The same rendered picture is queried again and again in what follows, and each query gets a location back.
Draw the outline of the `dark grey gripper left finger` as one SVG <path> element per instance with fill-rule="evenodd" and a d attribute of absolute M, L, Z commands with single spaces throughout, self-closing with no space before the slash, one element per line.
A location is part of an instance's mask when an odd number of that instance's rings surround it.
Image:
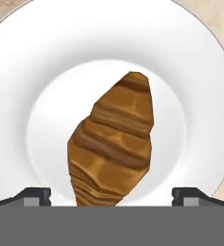
<path fill-rule="evenodd" d="M 0 207 L 50 207 L 50 187 L 26 187 L 13 197 L 0 200 Z"/>

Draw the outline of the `white round plate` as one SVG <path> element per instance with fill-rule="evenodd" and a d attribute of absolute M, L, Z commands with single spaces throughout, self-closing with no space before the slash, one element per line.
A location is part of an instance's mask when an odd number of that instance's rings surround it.
<path fill-rule="evenodd" d="M 0 200 L 50 187 L 78 206 L 67 142 L 129 72 L 149 80 L 150 169 L 118 206 L 167 206 L 224 180 L 224 50 L 172 0 L 31 0 L 0 23 Z"/>

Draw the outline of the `brown croissant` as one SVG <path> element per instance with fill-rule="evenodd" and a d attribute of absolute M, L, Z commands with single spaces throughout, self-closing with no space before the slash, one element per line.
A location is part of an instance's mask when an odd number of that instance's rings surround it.
<path fill-rule="evenodd" d="M 79 207 L 117 205 L 150 169 L 154 125 L 148 78 L 129 72 L 94 103 L 67 142 Z"/>

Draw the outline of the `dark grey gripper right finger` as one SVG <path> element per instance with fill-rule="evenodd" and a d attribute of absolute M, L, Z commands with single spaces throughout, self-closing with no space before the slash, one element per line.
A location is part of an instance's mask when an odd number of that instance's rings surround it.
<path fill-rule="evenodd" d="M 216 207 L 224 206 L 224 201 L 212 198 L 196 187 L 174 187 L 173 207 Z"/>

